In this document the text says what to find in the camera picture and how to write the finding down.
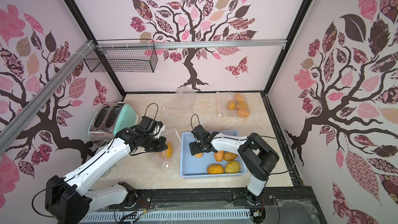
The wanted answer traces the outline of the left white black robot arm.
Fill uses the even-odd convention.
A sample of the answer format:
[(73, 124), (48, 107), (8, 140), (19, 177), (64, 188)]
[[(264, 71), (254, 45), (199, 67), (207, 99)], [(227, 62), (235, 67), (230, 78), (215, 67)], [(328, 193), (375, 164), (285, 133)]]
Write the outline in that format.
[(77, 224), (87, 214), (111, 205), (133, 207), (136, 190), (124, 181), (102, 190), (91, 187), (119, 160), (136, 156), (140, 147), (145, 153), (167, 150), (166, 137), (161, 135), (164, 130), (162, 122), (143, 116), (139, 124), (120, 130), (108, 145), (77, 169), (63, 177), (53, 176), (42, 190), (46, 216), (60, 224)]

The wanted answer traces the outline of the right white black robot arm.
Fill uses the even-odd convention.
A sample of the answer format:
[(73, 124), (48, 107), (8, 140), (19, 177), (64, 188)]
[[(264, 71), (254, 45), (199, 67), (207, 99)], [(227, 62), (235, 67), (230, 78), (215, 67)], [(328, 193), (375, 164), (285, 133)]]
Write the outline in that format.
[(265, 185), (279, 161), (278, 153), (262, 136), (256, 133), (244, 137), (220, 132), (209, 133), (202, 125), (194, 127), (191, 133), (195, 138), (195, 142), (189, 144), (192, 155), (219, 151), (239, 155), (251, 173), (251, 179), (245, 188), (245, 198), (253, 205), (260, 203)]

